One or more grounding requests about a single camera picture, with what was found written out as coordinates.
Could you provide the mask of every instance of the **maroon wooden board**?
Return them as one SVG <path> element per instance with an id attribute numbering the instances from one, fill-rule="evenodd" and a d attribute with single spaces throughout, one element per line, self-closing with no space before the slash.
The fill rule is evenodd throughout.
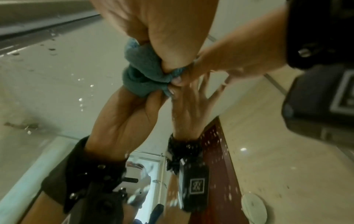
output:
<path id="1" fill-rule="evenodd" d="M 241 210 L 241 193 L 219 117 L 202 137 L 203 160 L 210 168 L 208 208 L 193 213 L 189 224 L 249 224 Z"/>

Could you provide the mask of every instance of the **teal cloth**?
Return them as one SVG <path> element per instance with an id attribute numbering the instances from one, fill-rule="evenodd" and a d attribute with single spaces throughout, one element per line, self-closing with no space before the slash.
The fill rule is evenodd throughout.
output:
<path id="1" fill-rule="evenodd" d="M 149 43 L 140 46 L 133 38 L 129 39 L 125 46 L 124 55 L 130 64 L 123 71 L 123 85 L 140 97 L 146 97 L 159 89 L 162 89 L 167 96 L 171 96 L 167 85 L 185 70 L 179 68 L 169 74 L 163 73 L 161 58 L 152 45 Z"/>

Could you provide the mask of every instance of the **hand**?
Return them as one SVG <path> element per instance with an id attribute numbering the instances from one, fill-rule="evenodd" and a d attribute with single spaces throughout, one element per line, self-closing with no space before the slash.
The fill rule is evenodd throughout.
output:
<path id="1" fill-rule="evenodd" d="M 166 99 L 161 90 L 139 98 L 121 87 L 101 110 L 86 150 L 111 161 L 125 160 L 149 136 Z"/>
<path id="2" fill-rule="evenodd" d="M 189 65 L 203 45 L 219 0 L 91 0 L 117 30 L 151 42 L 164 72 Z"/>
<path id="3" fill-rule="evenodd" d="M 173 137 L 179 141 L 196 140 L 207 125 L 213 106 L 225 89 L 221 85 L 210 98 L 205 93 L 208 88 L 210 73 L 204 75 L 198 90 L 199 79 L 188 86 L 169 85 L 172 97 Z"/>
<path id="4" fill-rule="evenodd" d="M 286 6 L 235 30 L 199 53 L 197 61 L 172 83 L 187 85 L 208 71 L 226 71 L 230 84 L 261 76 L 286 64 Z"/>

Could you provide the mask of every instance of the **marble tile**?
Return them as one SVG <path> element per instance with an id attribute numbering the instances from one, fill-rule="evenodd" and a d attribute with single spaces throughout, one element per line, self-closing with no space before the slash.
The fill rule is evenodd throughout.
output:
<path id="1" fill-rule="evenodd" d="M 269 75 L 278 82 L 285 90 L 289 90 L 293 80 L 301 75 L 303 71 L 293 69 L 289 66 L 284 66 L 273 72 L 269 72 Z"/>
<path id="2" fill-rule="evenodd" d="M 353 223 L 353 163 L 334 146 L 288 131 L 283 100 L 264 78 L 220 116 L 241 192 L 265 201 L 267 223 Z"/>

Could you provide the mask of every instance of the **black wrist-mounted device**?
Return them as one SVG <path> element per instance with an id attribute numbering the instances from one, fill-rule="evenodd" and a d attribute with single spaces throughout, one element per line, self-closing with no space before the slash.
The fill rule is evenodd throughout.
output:
<path id="1" fill-rule="evenodd" d="M 179 174 L 178 202 L 186 212 L 203 211 L 208 206 L 209 167 L 202 159 L 200 140 L 176 141 L 171 135 L 166 152 L 167 171 Z"/>
<path id="2" fill-rule="evenodd" d="M 70 224 L 121 224 L 124 189 L 113 192 L 126 174 L 126 161 L 111 162 L 88 153 L 88 137 L 42 182 L 42 190 L 64 206 Z"/>

